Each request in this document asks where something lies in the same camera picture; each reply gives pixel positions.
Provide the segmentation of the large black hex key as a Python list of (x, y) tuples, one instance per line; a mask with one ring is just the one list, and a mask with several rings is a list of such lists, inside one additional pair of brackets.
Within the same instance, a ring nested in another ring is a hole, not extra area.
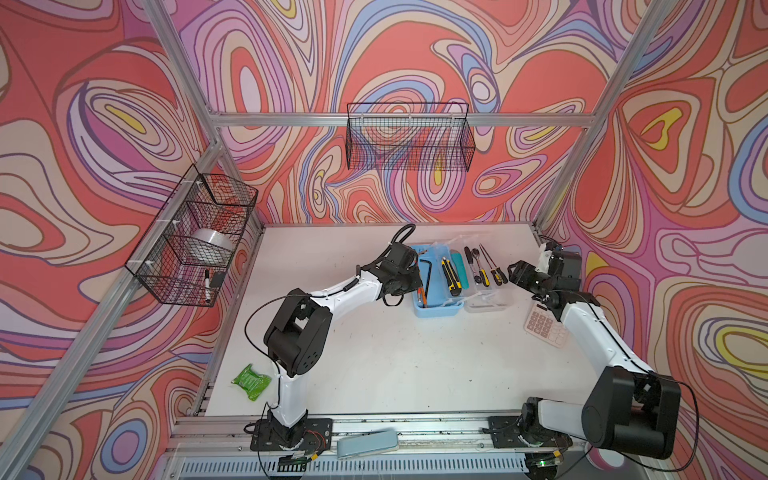
[(432, 276), (432, 269), (433, 269), (433, 263), (430, 260), (426, 260), (423, 258), (419, 259), (420, 264), (424, 264), (427, 267), (427, 274), (426, 274), (426, 282), (424, 283), (424, 290), (427, 297), (427, 306), (428, 307), (428, 300), (429, 300), (429, 291), (430, 291), (430, 285), (431, 285), (431, 276)]

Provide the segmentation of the yellow black utility knife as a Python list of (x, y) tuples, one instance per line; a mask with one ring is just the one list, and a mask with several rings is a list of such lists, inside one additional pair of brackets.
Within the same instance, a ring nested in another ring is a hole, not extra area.
[(458, 279), (458, 274), (452, 262), (446, 257), (443, 257), (441, 259), (441, 266), (442, 266), (444, 276), (446, 278), (449, 294), (452, 297), (459, 297), (463, 289), (461, 288), (461, 285)]

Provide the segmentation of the teal utility knife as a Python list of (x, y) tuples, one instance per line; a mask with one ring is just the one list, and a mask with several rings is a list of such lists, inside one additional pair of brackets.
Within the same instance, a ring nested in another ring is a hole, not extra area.
[(465, 267), (464, 267), (464, 262), (463, 262), (462, 255), (458, 251), (452, 250), (451, 251), (451, 259), (452, 259), (452, 263), (453, 263), (453, 265), (455, 267), (455, 270), (456, 270), (456, 272), (458, 274), (458, 279), (459, 279), (459, 283), (461, 285), (461, 288), (462, 289), (466, 289), (468, 287), (468, 279), (467, 279), (467, 274), (466, 274), (466, 270), (465, 270)]

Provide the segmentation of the blue plastic tool box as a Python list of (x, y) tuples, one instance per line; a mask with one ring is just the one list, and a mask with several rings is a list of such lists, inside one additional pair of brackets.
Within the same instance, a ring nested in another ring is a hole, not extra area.
[(412, 297), (418, 318), (501, 312), (512, 306), (503, 279), (492, 279), (481, 261), (481, 245), (467, 237), (414, 244), (422, 287)]

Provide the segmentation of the black ratchet wrench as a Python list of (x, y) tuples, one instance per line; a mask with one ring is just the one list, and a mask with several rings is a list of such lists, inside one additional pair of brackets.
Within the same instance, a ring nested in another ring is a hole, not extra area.
[(470, 249), (469, 246), (465, 246), (464, 247), (464, 253), (465, 253), (465, 257), (467, 259), (467, 263), (468, 263), (468, 265), (470, 267), (470, 271), (472, 273), (474, 282), (476, 284), (480, 285), (482, 283), (482, 276), (481, 276), (481, 274), (479, 273), (479, 271), (477, 269), (477, 264), (475, 263), (474, 254), (473, 254), (473, 252), (472, 252), (472, 250)]

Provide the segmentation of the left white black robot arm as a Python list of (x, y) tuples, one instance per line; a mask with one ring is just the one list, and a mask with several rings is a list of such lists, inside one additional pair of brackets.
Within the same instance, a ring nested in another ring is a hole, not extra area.
[(271, 411), (277, 424), (290, 429), (307, 415), (302, 377), (319, 362), (333, 321), (421, 287), (416, 250), (392, 242), (382, 255), (358, 266), (354, 276), (337, 285), (315, 292), (290, 291), (264, 334), (267, 354), (280, 374), (277, 406)]

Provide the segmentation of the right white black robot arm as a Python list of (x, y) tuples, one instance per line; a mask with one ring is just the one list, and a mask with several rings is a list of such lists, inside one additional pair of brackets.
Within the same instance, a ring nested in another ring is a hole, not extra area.
[(508, 267), (511, 283), (531, 293), (575, 340), (597, 380), (582, 404), (529, 398), (516, 430), (522, 442), (538, 446), (558, 435), (590, 445), (655, 459), (671, 456), (681, 389), (654, 371), (608, 322), (596, 297), (581, 288), (581, 256), (543, 247), (536, 264)]

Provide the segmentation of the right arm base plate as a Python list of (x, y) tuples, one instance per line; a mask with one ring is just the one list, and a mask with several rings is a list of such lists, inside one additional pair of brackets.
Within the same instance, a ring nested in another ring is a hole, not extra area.
[(489, 435), (494, 448), (552, 448), (567, 450), (573, 445), (565, 434), (527, 425), (520, 416), (490, 416), (488, 425), (480, 430)]

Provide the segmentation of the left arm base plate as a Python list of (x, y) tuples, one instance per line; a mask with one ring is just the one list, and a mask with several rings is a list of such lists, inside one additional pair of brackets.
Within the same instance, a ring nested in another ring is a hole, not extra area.
[(322, 453), (331, 446), (332, 433), (333, 420), (328, 417), (302, 419), (293, 427), (285, 427), (269, 417), (253, 424), (250, 450)]

